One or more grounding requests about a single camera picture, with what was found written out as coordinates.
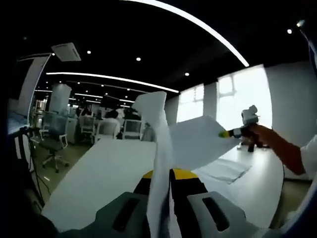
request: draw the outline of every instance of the window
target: window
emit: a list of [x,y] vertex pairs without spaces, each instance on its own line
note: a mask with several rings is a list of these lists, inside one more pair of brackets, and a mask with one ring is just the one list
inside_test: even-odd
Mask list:
[[216,119],[225,129],[242,126],[241,112],[251,105],[258,108],[259,124],[271,128],[271,96],[263,65],[218,79]]
[[177,122],[198,118],[204,111],[204,85],[181,92],[178,102]]

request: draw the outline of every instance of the white table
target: white table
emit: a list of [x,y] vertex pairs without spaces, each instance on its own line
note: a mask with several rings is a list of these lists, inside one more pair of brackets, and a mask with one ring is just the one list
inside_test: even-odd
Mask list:
[[[222,158],[252,165],[227,185],[202,179],[240,206],[247,219],[269,227],[283,185],[283,167],[270,150],[229,151]],[[143,174],[153,169],[156,144],[135,140],[101,139],[68,172],[52,193],[42,214],[60,230],[80,229],[94,221],[96,212],[123,192],[133,192]]]

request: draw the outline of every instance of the ceiling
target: ceiling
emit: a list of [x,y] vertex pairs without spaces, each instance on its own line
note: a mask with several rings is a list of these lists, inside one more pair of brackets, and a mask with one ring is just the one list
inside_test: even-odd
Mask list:
[[[307,60],[307,43],[296,22],[309,9],[305,1],[276,6],[274,1],[233,4],[231,1],[162,0],[212,27],[228,40],[250,66]],[[222,43],[191,21],[167,10],[131,1],[114,1],[90,16],[67,18],[58,12],[45,26],[23,20],[13,34],[15,57],[51,52],[51,46],[73,42],[82,61],[61,62],[51,56],[37,89],[51,90],[62,81],[75,93],[108,95],[134,101],[156,88],[140,84],[46,72],[81,72],[138,80],[178,91],[244,69]],[[126,88],[138,91],[127,91]],[[168,97],[176,93],[167,92]]]

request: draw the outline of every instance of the air vent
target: air vent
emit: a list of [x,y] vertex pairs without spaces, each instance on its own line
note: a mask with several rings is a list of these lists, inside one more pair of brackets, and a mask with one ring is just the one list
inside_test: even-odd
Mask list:
[[81,58],[72,42],[52,46],[52,50],[61,61],[81,61]]

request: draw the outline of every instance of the yellow tip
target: yellow tip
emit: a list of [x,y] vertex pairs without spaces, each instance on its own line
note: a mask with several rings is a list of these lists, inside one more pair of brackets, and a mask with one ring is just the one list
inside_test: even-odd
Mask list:
[[229,136],[229,131],[222,131],[222,132],[220,132],[219,134],[218,134],[218,136],[219,137],[221,137],[221,138],[228,138],[228,137],[230,137]]

